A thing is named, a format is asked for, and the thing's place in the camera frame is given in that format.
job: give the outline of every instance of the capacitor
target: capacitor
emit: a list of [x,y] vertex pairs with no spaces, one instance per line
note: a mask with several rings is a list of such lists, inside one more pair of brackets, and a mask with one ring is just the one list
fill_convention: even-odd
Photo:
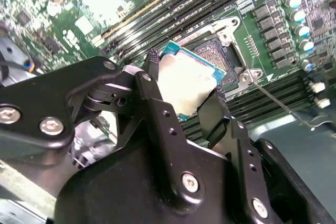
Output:
[[314,65],[309,61],[309,60],[304,60],[301,63],[301,68],[305,71],[305,72],[310,72],[314,69]]
[[290,8],[296,9],[301,5],[301,2],[302,0],[286,0],[285,5]]
[[299,25],[294,29],[294,32],[300,37],[308,37],[310,33],[310,28],[308,26]]
[[299,47],[305,52],[310,52],[314,48],[314,43],[307,39],[304,39],[300,42]]
[[51,17],[55,17],[57,14],[62,12],[62,7],[60,4],[50,1],[47,5],[47,13]]
[[302,10],[295,10],[290,15],[289,18],[296,22],[301,22],[306,17],[306,14]]

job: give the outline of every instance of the wire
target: wire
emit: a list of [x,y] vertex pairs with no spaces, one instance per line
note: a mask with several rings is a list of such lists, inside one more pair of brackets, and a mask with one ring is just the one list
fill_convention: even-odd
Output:
[[15,68],[15,69],[22,70],[22,71],[30,73],[29,70],[26,69],[24,66],[22,66],[20,64],[17,64],[15,62],[12,62],[12,61],[0,60],[0,66],[7,66],[7,67],[10,67],[10,68]]
[[26,45],[22,44],[22,47],[24,48],[24,50],[26,51],[26,54],[28,55],[28,58],[29,58],[29,62],[30,64],[25,67],[26,69],[28,69],[28,72],[31,73],[34,71],[35,69],[35,63],[34,63],[34,60],[33,60],[33,57],[31,55],[31,53],[29,52],[28,48]]

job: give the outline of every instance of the robotic arm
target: robotic arm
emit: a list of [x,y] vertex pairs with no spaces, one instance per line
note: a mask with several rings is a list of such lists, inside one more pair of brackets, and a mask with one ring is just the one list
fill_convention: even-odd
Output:
[[187,141],[158,64],[157,54],[143,70],[94,57],[0,89],[0,158],[56,164],[76,125],[117,114],[117,151],[65,184],[50,223],[334,223],[273,144],[250,140],[220,90],[197,110],[209,149]]

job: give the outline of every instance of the blue-topped capacitor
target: blue-topped capacitor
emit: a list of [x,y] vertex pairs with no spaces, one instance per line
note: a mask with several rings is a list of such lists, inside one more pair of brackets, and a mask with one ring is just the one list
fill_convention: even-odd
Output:
[[285,5],[290,8],[296,9],[301,5],[301,2],[302,0],[286,0]]
[[305,72],[310,72],[314,69],[314,64],[312,64],[309,60],[304,60],[301,63],[301,68],[305,71]]
[[300,37],[308,37],[310,33],[310,28],[308,26],[299,25],[294,29],[296,35]]
[[302,10],[295,10],[290,15],[289,18],[292,21],[301,22],[306,17],[306,13]]
[[299,48],[301,48],[305,52],[310,52],[314,49],[314,43],[307,39],[304,39],[300,42]]

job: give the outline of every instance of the silver screw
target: silver screw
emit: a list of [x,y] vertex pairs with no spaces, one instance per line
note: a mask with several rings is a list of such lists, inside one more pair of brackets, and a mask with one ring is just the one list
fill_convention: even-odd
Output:
[[110,69],[110,70],[115,69],[114,64],[111,63],[111,62],[109,62],[109,61],[105,61],[105,62],[104,62],[104,66],[105,66],[107,69]]
[[253,199],[252,205],[254,210],[264,219],[268,217],[268,212],[264,204],[257,198]]
[[57,118],[45,118],[40,122],[40,130],[47,135],[56,136],[62,133],[64,125]]
[[182,175],[182,183],[184,187],[191,193],[194,193],[198,190],[197,179],[189,173],[185,173]]
[[273,146],[269,142],[265,141],[265,144],[266,144],[267,148],[273,149]]
[[244,125],[240,121],[237,121],[237,124],[238,124],[239,128],[241,128],[241,129],[244,128]]
[[143,73],[143,74],[142,74],[142,77],[143,77],[146,81],[151,81],[151,80],[152,80],[152,78],[151,78],[148,74],[146,74],[146,73]]
[[11,107],[0,108],[0,123],[12,124],[17,122],[21,117],[20,112]]

